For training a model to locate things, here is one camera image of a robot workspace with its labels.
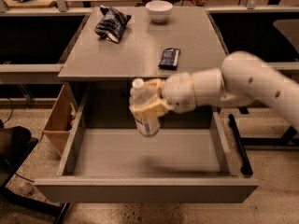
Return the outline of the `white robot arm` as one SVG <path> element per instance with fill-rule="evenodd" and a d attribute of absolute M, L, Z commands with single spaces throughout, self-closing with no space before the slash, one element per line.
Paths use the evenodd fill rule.
<path fill-rule="evenodd" d="M 258 100 L 299 131 L 299 84 L 245 51 L 231 53 L 219 68 L 166 79 L 137 78 L 130 94 L 129 108 L 140 124 L 170 111 L 181 114 L 202 105 L 241 107 Z"/>

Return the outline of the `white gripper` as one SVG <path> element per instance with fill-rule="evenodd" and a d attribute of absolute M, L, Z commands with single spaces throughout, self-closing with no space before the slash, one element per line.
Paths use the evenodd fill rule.
<path fill-rule="evenodd" d="M 157 98 L 144 105 L 129 105 L 129 109 L 135 117 L 157 119 L 169 111 L 181 114 L 196 108 L 192 76 L 189 73 L 174 74 L 166 80 L 149 79 L 145 84 L 154 87 L 163 99 Z"/>

